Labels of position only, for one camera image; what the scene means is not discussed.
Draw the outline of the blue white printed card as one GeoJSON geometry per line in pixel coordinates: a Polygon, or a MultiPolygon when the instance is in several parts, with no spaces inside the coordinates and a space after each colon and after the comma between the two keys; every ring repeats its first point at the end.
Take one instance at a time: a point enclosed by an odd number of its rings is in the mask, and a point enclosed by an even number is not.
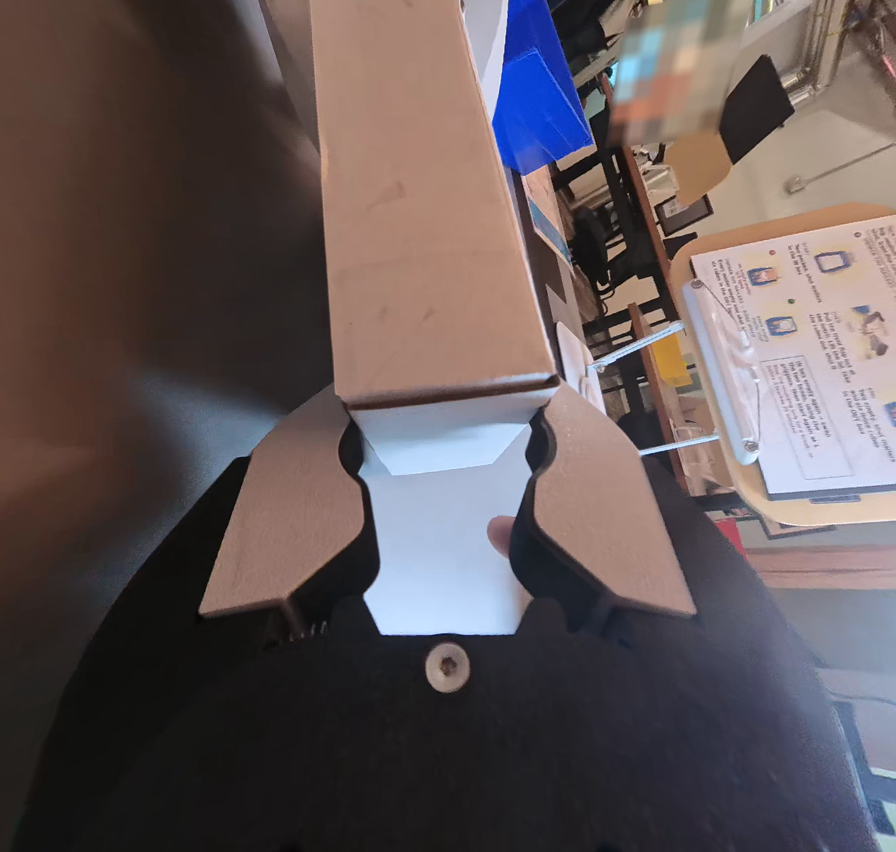
{"type": "Polygon", "coordinates": [[[545,214],[532,196],[527,195],[526,197],[533,228],[536,234],[558,257],[562,258],[566,264],[572,264],[572,255],[561,229],[559,229],[552,219],[545,214]]]}

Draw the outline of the light wooden side table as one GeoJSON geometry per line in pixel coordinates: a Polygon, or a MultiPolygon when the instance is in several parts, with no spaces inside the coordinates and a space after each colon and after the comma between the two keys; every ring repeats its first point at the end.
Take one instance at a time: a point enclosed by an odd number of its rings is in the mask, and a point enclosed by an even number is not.
{"type": "Polygon", "coordinates": [[[804,234],[815,230],[853,223],[861,220],[894,222],[894,210],[881,205],[846,203],[805,212],[796,216],[768,220],[733,230],[726,230],[686,244],[670,262],[666,285],[671,292],[679,317],[684,321],[693,348],[698,373],[703,381],[711,415],[721,432],[723,460],[729,470],[732,485],[743,500],[761,515],[776,522],[805,528],[823,525],[866,524],[895,520],[895,493],[877,492],[859,496],[854,501],[812,504],[806,499],[770,500],[762,473],[756,465],[743,465],[736,459],[735,450],[723,427],[721,403],[715,392],[684,288],[692,280],[691,259],[700,253],[713,252],[744,244],[757,244],[777,237],[804,234]]]}

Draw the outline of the printed instruction sheet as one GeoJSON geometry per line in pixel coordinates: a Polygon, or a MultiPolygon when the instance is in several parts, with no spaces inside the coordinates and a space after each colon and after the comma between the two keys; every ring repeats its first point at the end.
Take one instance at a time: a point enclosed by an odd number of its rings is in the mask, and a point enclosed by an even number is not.
{"type": "Polygon", "coordinates": [[[760,362],[770,500],[894,491],[894,255],[861,220],[691,259],[760,362]]]}

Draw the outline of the blue plastic bin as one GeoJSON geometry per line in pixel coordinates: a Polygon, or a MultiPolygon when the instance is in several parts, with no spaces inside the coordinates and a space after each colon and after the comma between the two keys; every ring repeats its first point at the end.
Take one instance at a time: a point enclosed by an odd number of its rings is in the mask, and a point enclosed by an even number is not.
{"type": "Polygon", "coordinates": [[[594,142],[546,0],[509,0],[492,127],[503,164],[520,175],[594,142]]]}

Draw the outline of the white cardboard box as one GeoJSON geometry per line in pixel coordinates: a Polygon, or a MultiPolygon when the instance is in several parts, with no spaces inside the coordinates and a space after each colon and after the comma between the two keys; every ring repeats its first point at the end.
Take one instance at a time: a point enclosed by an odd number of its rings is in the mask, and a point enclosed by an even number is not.
{"type": "Polygon", "coordinates": [[[393,476],[495,462],[559,385],[458,0],[309,0],[334,388],[393,476]]]}

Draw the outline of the black and tan chair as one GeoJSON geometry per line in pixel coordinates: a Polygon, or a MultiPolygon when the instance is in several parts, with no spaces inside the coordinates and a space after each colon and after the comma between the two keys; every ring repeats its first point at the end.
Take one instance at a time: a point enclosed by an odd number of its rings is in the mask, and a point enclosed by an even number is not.
{"type": "Polygon", "coordinates": [[[728,95],[719,127],[679,138],[667,149],[678,203],[688,207],[710,193],[794,112],[774,62],[761,55],[728,95]]]}

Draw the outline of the yellow box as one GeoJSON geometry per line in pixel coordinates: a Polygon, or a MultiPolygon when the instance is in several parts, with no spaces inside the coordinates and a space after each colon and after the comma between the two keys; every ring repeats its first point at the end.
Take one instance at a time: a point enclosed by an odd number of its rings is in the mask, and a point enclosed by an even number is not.
{"type": "Polygon", "coordinates": [[[680,345],[678,334],[666,336],[648,346],[647,350],[655,363],[659,378],[673,388],[685,388],[693,384],[688,361],[680,345]]]}

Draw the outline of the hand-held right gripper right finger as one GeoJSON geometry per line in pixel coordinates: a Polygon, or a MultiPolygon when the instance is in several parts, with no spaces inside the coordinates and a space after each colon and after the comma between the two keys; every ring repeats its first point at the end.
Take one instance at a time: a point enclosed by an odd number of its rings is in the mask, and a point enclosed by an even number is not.
{"type": "Polygon", "coordinates": [[[695,616],[644,461],[622,430],[565,381],[531,427],[532,476],[510,540],[523,588],[566,618],[618,608],[695,616]]]}

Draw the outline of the silver metal pipes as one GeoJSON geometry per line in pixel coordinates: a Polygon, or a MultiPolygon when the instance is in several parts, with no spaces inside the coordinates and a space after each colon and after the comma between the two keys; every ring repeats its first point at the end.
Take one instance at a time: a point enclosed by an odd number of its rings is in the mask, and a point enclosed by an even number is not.
{"type": "Polygon", "coordinates": [[[794,108],[833,84],[848,40],[894,99],[895,0],[812,0],[801,62],[781,78],[794,108]]]}

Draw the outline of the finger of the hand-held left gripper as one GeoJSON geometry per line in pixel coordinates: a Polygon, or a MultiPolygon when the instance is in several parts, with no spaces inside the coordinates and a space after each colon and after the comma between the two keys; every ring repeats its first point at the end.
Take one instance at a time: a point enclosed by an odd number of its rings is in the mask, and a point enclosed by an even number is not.
{"type": "Polygon", "coordinates": [[[320,150],[309,0],[260,0],[287,94],[303,131],[320,150]]]}
{"type": "Polygon", "coordinates": [[[497,107],[509,0],[462,0],[463,16],[485,105],[497,107]]]}

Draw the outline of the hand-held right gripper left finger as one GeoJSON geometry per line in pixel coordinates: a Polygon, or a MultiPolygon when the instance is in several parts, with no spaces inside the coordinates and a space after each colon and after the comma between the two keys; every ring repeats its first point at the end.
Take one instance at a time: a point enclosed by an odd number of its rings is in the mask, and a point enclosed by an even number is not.
{"type": "Polygon", "coordinates": [[[198,612],[328,622],[380,570],[361,433],[332,385],[253,450],[198,612]]]}

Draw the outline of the black office chair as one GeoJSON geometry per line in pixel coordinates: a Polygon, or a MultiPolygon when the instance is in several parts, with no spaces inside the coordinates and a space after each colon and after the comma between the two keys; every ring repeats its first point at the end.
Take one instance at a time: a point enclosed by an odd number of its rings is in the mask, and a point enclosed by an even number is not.
{"type": "Polygon", "coordinates": [[[611,286],[606,235],[593,210],[579,207],[573,213],[571,253],[575,264],[595,290],[611,286]]]}

